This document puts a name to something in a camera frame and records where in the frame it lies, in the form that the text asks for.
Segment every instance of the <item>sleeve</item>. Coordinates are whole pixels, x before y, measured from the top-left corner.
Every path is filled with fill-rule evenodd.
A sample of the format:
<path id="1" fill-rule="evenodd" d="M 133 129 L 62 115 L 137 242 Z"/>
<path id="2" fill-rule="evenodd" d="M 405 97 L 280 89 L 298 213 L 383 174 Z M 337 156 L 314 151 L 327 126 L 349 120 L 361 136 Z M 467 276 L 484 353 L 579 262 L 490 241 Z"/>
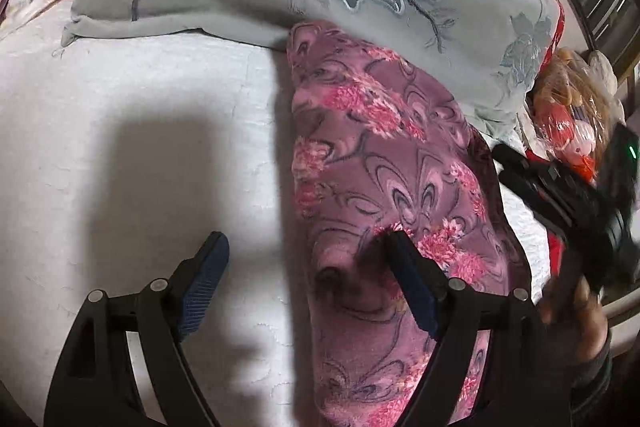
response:
<path id="1" fill-rule="evenodd" d="M 593 360 L 581 363 L 573 369 L 571 414 L 576 427 L 584 425 L 609 388 L 612 372 L 610 344 L 609 331 L 599 354 Z"/>

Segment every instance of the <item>white bedsheet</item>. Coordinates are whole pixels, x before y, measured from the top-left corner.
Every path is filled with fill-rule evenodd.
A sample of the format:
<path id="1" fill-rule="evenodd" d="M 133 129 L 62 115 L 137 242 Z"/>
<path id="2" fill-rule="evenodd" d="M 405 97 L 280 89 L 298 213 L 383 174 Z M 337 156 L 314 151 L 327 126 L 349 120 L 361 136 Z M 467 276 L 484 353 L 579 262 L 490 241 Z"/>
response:
<path id="1" fill-rule="evenodd" d="M 85 295 L 139 291 L 222 230 L 228 271 L 184 343 L 194 375 L 223 426 L 308 424 L 284 56 L 200 34 L 62 52 L 70 5 L 0 42 L 0 379 L 42 423 Z M 539 292 L 545 232 L 505 208 Z"/>

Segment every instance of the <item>purple floral fabric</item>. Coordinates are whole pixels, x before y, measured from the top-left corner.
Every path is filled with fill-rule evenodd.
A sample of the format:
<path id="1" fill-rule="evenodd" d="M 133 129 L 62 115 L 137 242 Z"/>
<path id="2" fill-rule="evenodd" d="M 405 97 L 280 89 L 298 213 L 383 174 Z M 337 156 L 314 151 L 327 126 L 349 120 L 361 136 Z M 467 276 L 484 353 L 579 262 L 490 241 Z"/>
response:
<path id="1" fill-rule="evenodd" d="M 331 425 L 391 427 L 435 343 L 385 266 L 380 234 L 405 230 L 423 256 L 480 291 L 528 288 L 529 266 L 487 145 L 434 78 L 328 22 L 295 26 L 287 57 L 316 403 Z M 473 407 L 488 341 L 478 334 L 452 421 Z"/>

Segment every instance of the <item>human hand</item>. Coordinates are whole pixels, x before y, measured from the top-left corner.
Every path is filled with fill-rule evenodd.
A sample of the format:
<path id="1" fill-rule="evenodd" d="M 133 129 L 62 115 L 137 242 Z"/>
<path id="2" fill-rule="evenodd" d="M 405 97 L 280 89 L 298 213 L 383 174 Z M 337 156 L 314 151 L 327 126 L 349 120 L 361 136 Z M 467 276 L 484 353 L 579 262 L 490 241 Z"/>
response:
<path id="1" fill-rule="evenodd" d="M 551 278 L 542 290 L 537 305 L 540 318 L 547 325 L 554 349 L 569 365 L 589 362 L 607 341 L 607 317 L 584 277 L 575 289 L 573 308 L 561 317 L 554 316 L 551 295 L 555 283 Z"/>

